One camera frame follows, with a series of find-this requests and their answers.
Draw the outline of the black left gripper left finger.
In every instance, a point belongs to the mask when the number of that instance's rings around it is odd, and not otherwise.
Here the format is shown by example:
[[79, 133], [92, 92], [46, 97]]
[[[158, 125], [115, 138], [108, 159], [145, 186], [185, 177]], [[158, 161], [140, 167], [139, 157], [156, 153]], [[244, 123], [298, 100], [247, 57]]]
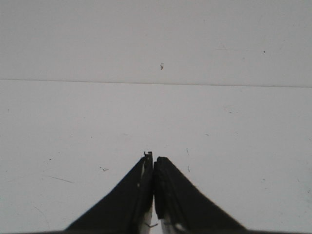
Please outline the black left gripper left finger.
[[153, 155], [145, 152], [125, 177], [67, 231], [149, 231], [153, 204]]

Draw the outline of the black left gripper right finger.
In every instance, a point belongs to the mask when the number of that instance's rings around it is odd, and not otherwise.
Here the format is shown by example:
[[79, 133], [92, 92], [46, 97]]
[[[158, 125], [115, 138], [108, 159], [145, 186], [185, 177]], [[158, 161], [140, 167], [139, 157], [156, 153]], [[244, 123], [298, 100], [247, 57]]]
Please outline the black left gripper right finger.
[[153, 180], [162, 230], [246, 230], [203, 195], [168, 158], [157, 158]]

